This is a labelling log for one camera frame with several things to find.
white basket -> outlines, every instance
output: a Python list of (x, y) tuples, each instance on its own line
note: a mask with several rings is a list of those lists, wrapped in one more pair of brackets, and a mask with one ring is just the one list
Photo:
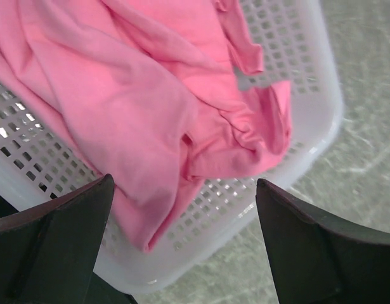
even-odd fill
[[(292, 147), (264, 176), (289, 187), (333, 141), (342, 96), (318, 0), (241, 0), (266, 71), (240, 85), (293, 80)], [(93, 173), (0, 84), (0, 195), (19, 210), (61, 196)], [(109, 219), (95, 272), (125, 293), (149, 293), (209, 257), (255, 216), (256, 179), (210, 180), (182, 217), (145, 255)]]

marble floor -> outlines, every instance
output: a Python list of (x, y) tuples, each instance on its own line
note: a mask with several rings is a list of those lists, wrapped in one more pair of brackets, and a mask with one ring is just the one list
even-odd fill
[[(291, 190), (390, 232), (390, 0), (321, 2), (346, 112), (338, 140)], [(136, 298), (140, 304), (278, 303), (258, 222), (172, 286)]]

gray floor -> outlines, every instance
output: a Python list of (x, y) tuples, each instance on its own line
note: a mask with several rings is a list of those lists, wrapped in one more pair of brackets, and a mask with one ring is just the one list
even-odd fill
[[(390, 232), (390, 0), (322, 0), (346, 103), (337, 142), (293, 192)], [(278, 303), (259, 224), (140, 304)]]

pink fabric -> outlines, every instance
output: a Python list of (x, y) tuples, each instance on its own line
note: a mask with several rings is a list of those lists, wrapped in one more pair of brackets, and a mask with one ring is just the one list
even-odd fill
[(98, 173), (130, 241), (150, 251), (205, 178), (280, 162), (290, 85), (262, 70), (237, 0), (0, 0), (0, 81)]

black object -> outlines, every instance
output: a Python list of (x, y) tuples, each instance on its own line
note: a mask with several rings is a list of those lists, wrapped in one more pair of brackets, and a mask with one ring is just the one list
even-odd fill
[(134, 303), (92, 275), (113, 193), (106, 175), (16, 214), (0, 198), (0, 304)]
[(390, 234), (302, 201), (266, 180), (257, 209), (280, 304), (390, 303)]

